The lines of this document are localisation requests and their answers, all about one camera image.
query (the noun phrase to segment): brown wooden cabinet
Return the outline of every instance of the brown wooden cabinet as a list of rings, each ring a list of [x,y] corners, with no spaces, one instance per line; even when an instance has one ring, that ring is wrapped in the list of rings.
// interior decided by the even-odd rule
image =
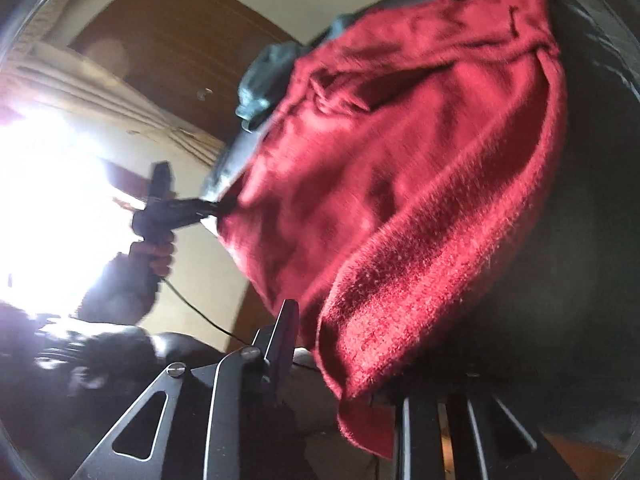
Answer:
[[[238,83],[267,44],[292,38],[237,0],[114,0],[72,41],[177,117],[228,142]]]

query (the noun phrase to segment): red cloth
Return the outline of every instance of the red cloth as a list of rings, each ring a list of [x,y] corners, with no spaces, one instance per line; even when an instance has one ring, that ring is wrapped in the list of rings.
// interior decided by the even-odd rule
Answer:
[[[532,227],[564,139],[546,0],[378,10],[298,60],[220,239],[301,336],[350,440],[389,456],[364,397],[444,330]]]

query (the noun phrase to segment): screw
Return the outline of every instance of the screw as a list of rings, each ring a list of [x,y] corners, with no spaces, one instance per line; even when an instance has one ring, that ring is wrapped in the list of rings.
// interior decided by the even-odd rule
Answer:
[[[260,349],[255,346],[245,346],[240,351],[240,355],[245,361],[252,362],[257,361],[262,356],[262,352],[260,352]]]
[[[187,365],[184,363],[172,363],[166,369],[166,372],[169,374],[169,377],[173,377],[174,379],[177,379],[186,371],[187,371]]]

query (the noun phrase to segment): red garment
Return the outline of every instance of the red garment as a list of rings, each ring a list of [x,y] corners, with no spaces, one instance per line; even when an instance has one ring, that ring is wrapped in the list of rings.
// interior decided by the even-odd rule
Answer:
[[[220,239],[301,336],[345,436],[361,400],[484,292],[532,227],[564,139],[546,0],[434,0],[362,18],[296,63]]]

